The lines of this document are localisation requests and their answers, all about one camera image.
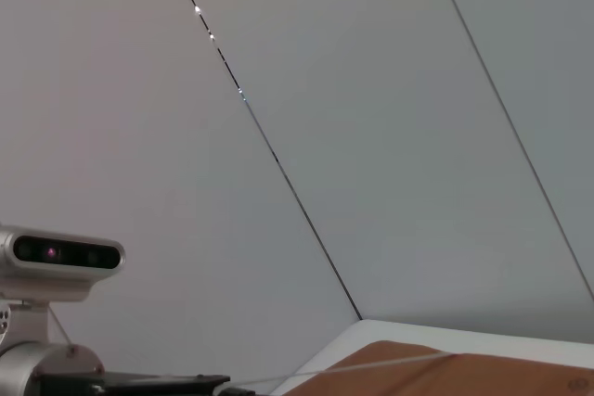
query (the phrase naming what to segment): white table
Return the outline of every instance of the white table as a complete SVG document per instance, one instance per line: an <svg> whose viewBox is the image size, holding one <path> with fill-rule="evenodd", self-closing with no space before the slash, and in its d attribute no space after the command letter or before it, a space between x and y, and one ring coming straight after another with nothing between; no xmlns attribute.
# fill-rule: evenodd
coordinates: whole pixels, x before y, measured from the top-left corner
<svg viewBox="0 0 594 396"><path fill-rule="evenodd" d="M414 343L449 352L473 352L594 369L594 345L363 320L349 326L299 371L328 368L378 340ZM308 378L288 379L272 394L283 394Z"/></svg>

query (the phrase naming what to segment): silver metal part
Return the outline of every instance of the silver metal part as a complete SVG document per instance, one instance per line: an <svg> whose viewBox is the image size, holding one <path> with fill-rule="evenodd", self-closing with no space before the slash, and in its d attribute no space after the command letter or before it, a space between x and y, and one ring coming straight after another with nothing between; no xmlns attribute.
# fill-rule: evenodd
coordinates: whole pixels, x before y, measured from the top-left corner
<svg viewBox="0 0 594 396"><path fill-rule="evenodd" d="M42 238L55 243L80 243L116 249L120 263L112 268L95 268L59 262L26 262L14 252L21 237ZM120 243L105 238L75 236L18 226L0 226L0 299L27 301L80 301L99 280L122 269L125 253Z"/></svg>
<svg viewBox="0 0 594 396"><path fill-rule="evenodd" d="M46 304L33 306L10 303L0 308L0 313L0 354L24 342L47 343Z"/></svg>
<svg viewBox="0 0 594 396"><path fill-rule="evenodd" d="M98 368L103 369L99 358L81 345L23 343L0 356L0 395L38 396L42 374L93 373Z"/></svg>

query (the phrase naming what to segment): brown fabric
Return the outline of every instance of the brown fabric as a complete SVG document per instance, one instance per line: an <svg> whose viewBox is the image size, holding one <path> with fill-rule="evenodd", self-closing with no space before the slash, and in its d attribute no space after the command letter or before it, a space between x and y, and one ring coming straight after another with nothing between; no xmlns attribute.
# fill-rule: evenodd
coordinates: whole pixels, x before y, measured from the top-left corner
<svg viewBox="0 0 594 396"><path fill-rule="evenodd" d="M335 364L367 364L437 352L375 342ZM594 396L594 371L506 357L457 354L412 364L318 375L289 396Z"/></svg>

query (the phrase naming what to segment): cable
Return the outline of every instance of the cable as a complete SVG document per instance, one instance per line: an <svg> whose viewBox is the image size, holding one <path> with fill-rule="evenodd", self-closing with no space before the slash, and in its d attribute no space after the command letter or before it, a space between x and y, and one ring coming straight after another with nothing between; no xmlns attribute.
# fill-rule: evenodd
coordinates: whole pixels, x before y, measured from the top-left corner
<svg viewBox="0 0 594 396"><path fill-rule="evenodd" d="M281 376L274 376L274 377L264 377L262 379L227 382L223 385L218 386L216 389L214 389L213 396L218 396L221 391L223 391L224 389L228 389L229 387L242 387L245 385L261 384L261 383L265 383L265 382L274 382L274 381L279 381L279 380L286 380L291 377L314 376L314 375L332 375L335 373L346 373L348 371L366 370L369 368L378 368L381 366L412 364L415 362L430 361L431 359L440 359L442 357L449 357L449 356L455 356L455 355L456 354L453 352L440 351L440 352L436 352L433 354L426 354L423 356L406 357L404 359L392 359L389 361L371 362L369 364L341 366L339 368L330 368L328 370L305 371L302 373L294 373L292 375L281 375Z"/></svg>
<svg viewBox="0 0 594 396"><path fill-rule="evenodd" d="M66 343L68 343L68 345L72 345L71 338L68 336L68 334L66 334L66 330L64 329L64 326L62 326L62 324L59 322L58 317L56 316L56 313L54 313L54 310L52 309L52 307L47 305L47 310L49 311L50 315L52 316L52 319L54 319L54 322L56 322L56 326L58 327L58 330L59 330L60 334L62 335L62 337L66 340Z"/></svg>
<svg viewBox="0 0 594 396"><path fill-rule="evenodd" d="M270 144L270 141L268 140L268 137L264 133L264 129L262 128L262 125L260 125L260 122L256 118L256 115L253 113L252 106L250 105L250 103L248 102L247 97L243 93L243 89L239 86L239 82L238 82L237 78L235 77L235 73L233 73L233 71L231 70L231 67L229 67L229 64L228 64L225 56L223 55L223 52L221 51L221 48L220 48L219 44L217 43L217 41L214 38L214 34L213 34L213 31L211 30L211 27L209 27L208 23L206 23L206 19L204 18L204 15L202 14L202 10L198 7L198 5L196 4L196 1L195 0L190 0L190 2L194 6L194 10L198 13L198 16L200 17L200 20L202 21L202 25L204 25L204 28L206 29L206 32L210 36L211 41L214 44L214 48L216 49L216 51L219 54L219 57L223 60L223 64L225 65L227 74L231 77L231 80L233 81L233 83L237 87L237 89L239 91L239 94L241 95L241 98L243 99L243 103L248 108L248 111L250 112L250 116L252 116L252 119L253 119L253 121L256 124L256 127L258 129L258 132L260 132L260 135L264 139L265 144L268 147L268 150L270 151L270 153L272 154L273 158L277 162L277 166L280 169L280 172L282 173L283 177L285 178L285 182L289 186L289 189L291 190L291 193L293 194L293 197L297 201L297 204L299 205L299 209L301 210L301 212L303 214L303 217L305 217L305 220L307 221L307 224L309 224L309 228L314 233L314 237L316 238L317 244L321 247L322 251L324 252L324 255L326 256L326 260L328 260L328 262L330 264L330 268L332 268L332 271L336 275L336 278L338 278L338 281L341 284L342 290L344 291L344 294L346 294L346 298L351 303L351 306L355 310L355 314L359 318L359 320L363 320L363 316L361 315L361 312L359 311L359 309L356 307L355 301L353 300L353 297L351 296L351 293L349 292L349 290L347 289L346 285L344 284L344 281L342 280L342 277L341 277L340 273L338 272L338 269L337 269L336 265L334 264L334 260L330 257L330 254L328 253L328 250L326 249L326 245L322 241L322 238L320 237L320 235L319 235L316 227L314 226L314 222L312 222L312 219L310 218L309 214L307 213L307 210L305 209L305 206L303 205L303 202L299 198L299 195L297 195L297 191L295 190L295 187L294 187L291 179L289 178L289 175L285 171L285 168L280 163L280 160L278 159L277 152L275 152L275 150L272 148L272 145Z"/></svg>

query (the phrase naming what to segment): ceiling seam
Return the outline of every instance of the ceiling seam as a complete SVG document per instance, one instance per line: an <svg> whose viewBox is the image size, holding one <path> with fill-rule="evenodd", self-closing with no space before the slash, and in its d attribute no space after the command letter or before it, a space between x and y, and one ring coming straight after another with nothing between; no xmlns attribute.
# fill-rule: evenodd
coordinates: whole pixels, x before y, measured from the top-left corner
<svg viewBox="0 0 594 396"><path fill-rule="evenodd" d="M565 230L563 229L561 220L559 220L559 217L557 216L557 212L555 211L552 203L550 202L549 195L547 194L547 191L545 190L545 187L542 185L542 181L540 181L540 177L538 176L538 173L536 172L536 168L535 168L534 164L532 163L532 160L530 160L530 157L528 156L526 147L524 147L522 139L520 139L520 135L518 134L518 131L516 130L516 126L513 124L513 121L511 120L511 115L508 112L508 109L505 107L505 104L503 103L503 99L501 99L501 95L499 94L499 91L497 90L497 87L495 86L493 77L491 76L491 73L489 72L488 68L486 67L483 56L481 55L481 52L479 51L478 45L474 41L474 37L471 34L471 30L470 30L468 24L466 23L464 16L462 16L462 12L461 12L456 0L450 0L450 1L451 1L452 5L454 6L454 9L456 10L456 14L462 24L462 27L464 28L464 32L467 34L467 36L471 42L472 50L474 51L474 54L479 59L479 63L481 64L481 68L483 69L483 72L487 78L487 81L489 81L489 84L491 85L491 88L493 89L493 92L495 93L495 96L497 97L497 101L499 102L499 105L503 109L503 113L505 114L507 121L510 124L511 130L513 131L513 135L515 136L515 139L516 139L518 145L520 146L520 149L522 150L523 156L526 159L526 161L528 162L528 166L530 167L530 170L532 171L532 175L535 177L536 183L538 184L538 188L540 189L540 193L542 194L545 201L547 202L547 205L549 206L550 213L552 214L553 219L555 220L555 223L561 232L561 235L563 237L565 245L567 246L567 248L572 256L572 259L575 263L575 267L577 268L578 273L580 274L582 280L584 281L584 285L586 286L586 289L588 290L588 294L589 294L592 302L594 303L594 292L592 291L592 287L590 286L588 280L586 279L586 275L584 274L584 271L582 270L582 266L579 264L579 261L577 260L577 256L575 255L574 249L572 248L572 245L569 242L567 235L565 234Z"/></svg>

